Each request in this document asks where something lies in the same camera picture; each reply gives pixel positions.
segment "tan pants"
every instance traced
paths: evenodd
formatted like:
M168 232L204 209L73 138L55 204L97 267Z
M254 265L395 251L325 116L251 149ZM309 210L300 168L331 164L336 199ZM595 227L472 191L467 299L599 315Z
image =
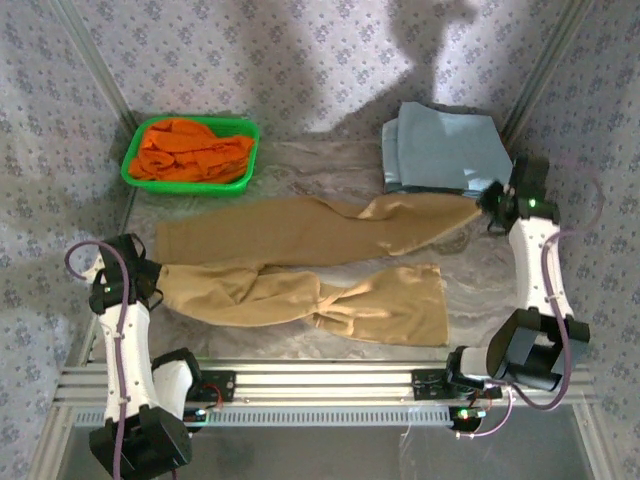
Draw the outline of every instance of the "tan pants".
M331 266L403 255L479 214L444 194L385 195L367 207L293 197L161 223L155 260L165 304L214 324L258 327L314 314L330 332L379 343L443 345L447 311L439 269L391 268L350 287L282 266Z

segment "light blue cloth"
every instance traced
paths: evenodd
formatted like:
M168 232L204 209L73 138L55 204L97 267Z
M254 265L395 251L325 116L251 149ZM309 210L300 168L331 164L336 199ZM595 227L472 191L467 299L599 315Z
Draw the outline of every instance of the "light blue cloth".
M512 168L491 117L415 102L403 103L398 119L383 126L382 162L387 192L424 188L472 197L494 180L506 184Z

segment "orange cloth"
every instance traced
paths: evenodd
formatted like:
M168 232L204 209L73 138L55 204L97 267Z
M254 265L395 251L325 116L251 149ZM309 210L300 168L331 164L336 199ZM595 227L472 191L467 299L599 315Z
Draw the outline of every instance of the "orange cloth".
M250 137L219 138L201 123L168 118L144 132L129 174L137 180L229 183L247 171L253 145Z

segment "marble surface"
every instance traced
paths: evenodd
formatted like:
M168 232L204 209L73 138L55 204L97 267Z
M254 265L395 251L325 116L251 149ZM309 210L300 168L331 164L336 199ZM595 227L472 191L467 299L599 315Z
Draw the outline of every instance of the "marble surface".
M153 251L155 225L214 208L289 195L318 195L365 204L382 193L380 148L369 142L273 143L260 147L246 194L236 199L150 195L139 191L127 231ZM513 254L479 218L441 241L399 258L312 268L330 284L350 285L391 265L440 265L450 321L450 347L403 347L342 338L303 321L261 328L212 326L159 307L152 313L152 356L188 347L198 356L253 359L444 360L456 345L487 344L515 305ZM98 336L93 358L104 359Z

